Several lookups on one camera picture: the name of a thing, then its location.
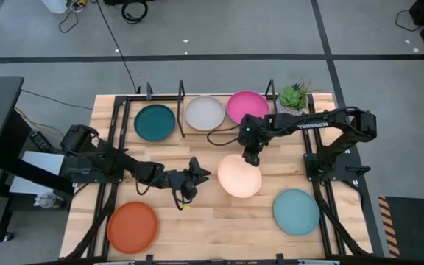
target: teal plate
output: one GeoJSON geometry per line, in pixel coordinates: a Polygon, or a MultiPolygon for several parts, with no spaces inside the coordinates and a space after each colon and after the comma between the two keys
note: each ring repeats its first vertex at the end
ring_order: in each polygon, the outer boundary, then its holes
{"type": "Polygon", "coordinates": [[[175,124],[173,112],[167,106],[156,104],[141,109],[133,127],[143,139],[161,141],[173,132],[175,124]]]}
{"type": "Polygon", "coordinates": [[[293,236],[309,234],[320,220],[315,199],[300,189],[288,189],[279,194],[273,211],[280,229],[293,236]]]}

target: floor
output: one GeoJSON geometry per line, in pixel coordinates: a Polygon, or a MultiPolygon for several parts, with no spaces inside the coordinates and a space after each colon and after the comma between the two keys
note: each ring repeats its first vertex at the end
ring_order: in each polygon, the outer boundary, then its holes
{"type": "MultiPolygon", "coordinates": [[[[413,3],[155,0],[136,25],[114,7],[102,9],[136,86],[149,82],[155,93],[174,93],[183,79],[187,92],[231,93],[262,91],[271,78],[279,90],[303,78],[334,93],[340,107],[373,112],[378,137],[358,150],[372,167],[366,179],[376,211],[379,195],[424,198],[424,44],[419,32],[394,25],[397,12],[413,3]]],[[[98,7],[88,4],[79,24],[61,34],[65,16],[41,1],[0,0],[0,75],[22,76],[25,90],[86,107],[97,94],[133,93],[98,7]]],[[[406,13],[400,23],[415,27],[406,13]]],[[[17,106],[61,131],[90,118],[88,110],[27,93],[17,106]]],[[[16,239],[0,244],[0,264],[56,259],[66,217],[17,213],[10,225],[16,239]]],[[[380,215],[375,220],[370,229],[382,238],[380,215]]],[[[385,244],[382,251],[388,253],[385,244]]]]}

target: light blue plate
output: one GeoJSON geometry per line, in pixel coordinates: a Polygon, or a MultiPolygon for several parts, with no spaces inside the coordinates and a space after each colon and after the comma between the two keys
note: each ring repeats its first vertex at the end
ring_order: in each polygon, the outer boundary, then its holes
{"type": "Polygon", "coordinates": [[[320,220],[320,211],[315,199],[300,189],[281,192],[274,201],[273,211],[280,229],[293,236],[310,233],[320,220]]]}

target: white plate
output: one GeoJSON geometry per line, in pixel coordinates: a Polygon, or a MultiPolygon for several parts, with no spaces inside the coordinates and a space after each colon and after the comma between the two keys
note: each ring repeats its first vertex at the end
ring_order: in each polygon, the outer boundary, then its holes
{"type": "Polygon", "coordinates": [[[196,130],[212,130],[224,118],[224,105],[213,96],[196,96],[185,109],[185,120],[196,130]]]}

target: desk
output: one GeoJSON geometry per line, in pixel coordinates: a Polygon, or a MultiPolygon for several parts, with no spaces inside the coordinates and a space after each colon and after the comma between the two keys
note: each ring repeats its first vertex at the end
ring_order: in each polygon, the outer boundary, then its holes
{"type": "MultiPolygon", "coordinates": [[[[73,194],[73,183],[67,179],[39,169],[18,158],[23,145],[29,134],[30,126],[14,110],[15,103],[21,92],[24,82],[22,77],[0,77],[0,169],[4,172],[13,173],[34,183],[53,188],[62,192],[62,196],[68,198],[73,194]]],[[[6,174],[0,173],[0,195],[9,197],[4,213],[0,221],[0,242],[4,240],[6,229],[9,225],[11,213],[17,205],[17,200],[12,200],[12,194],[5,187],[6,174]]],[[[25,202],[33,205],[34,196],[23,196],[25,202]]]]}
{"type": "Polygon", "coordinates": [[[34,183],[73,194],[73,183],[18,159],[31,132],[30,126],[14,110],[24,82],[22,77],[0,77],[0,169],[34,183]]]}
{"type": "MultiPolygon", "coordinates": [[[[90,126],[97,129],[104,139],[109,133],[115,97],[97,96],[94,104],[90,126]]],[[[335,108],[330,93],[316,93],[314,100],[317,112],[335,108]]],[[[198,186],[199,191],[191,207],[179,211],[170,190],[151,188],[146,195],[139,196],[134,179],[125,174],[124,182],[119,185],[116,207],[131,201],[145,202],[154,208],[160,228],[147,250],[125,255],[110,247],[108,260],[144,260],[146,254],[153,254],[155,260],[274,259],[276,253],[283,253],[287,259],[325,257],[318,228],[307,236],[290,236],[280,230],[272,217],[272,203],[282,190],[299,188],[313,194],[305,175],[302,133],[274,138],[270,142],[260,154],[263,175],[260,191],[254,197],[238,199],[220,186],[216,174],[220,160],[229,154],[241,154],[243,147],[237,142],[213,146],[207,142],[205,134],[186,134],[182,138],[178,126],[165,141],[147,142],[135,133],[133,119],[141,108],[150,104],[166,105],[174,113],[177,110],[176,102],[133,102],[125,142],[125,148],[129,149],[127,153],[138,160],[163,163],[165,170],[182,170],[188,167],[190,157],[195,156],[201,167],[211,171],[212,175],[208,182],[198,186]]],[[[118,146],[124,106],[120,108],[114,146],[118,146]]],[[[323,144],[331,143],[340,133],[333,128],[321,130],[323,144]]],[[[315,150],[314,136],[310,134],[315,150]]],[[[230,134],[216,135],[214,140],[227,141],[231,137],[230,134]]],[[[91,226],[97,191],[98,185],[90,184],[73,199],[60,256],[68,255],[91,226]]],[[[337,182],[333,183],[333,192],[342,224],[364,250],[371,252],[358,193],[337,182]]],[[[331,225],[328,227],[332,250],[336,253],[333,229],[331,225]]],[[[104,231],[105,226],[102,225],[95,255],[101,253],[104,231]]]]}

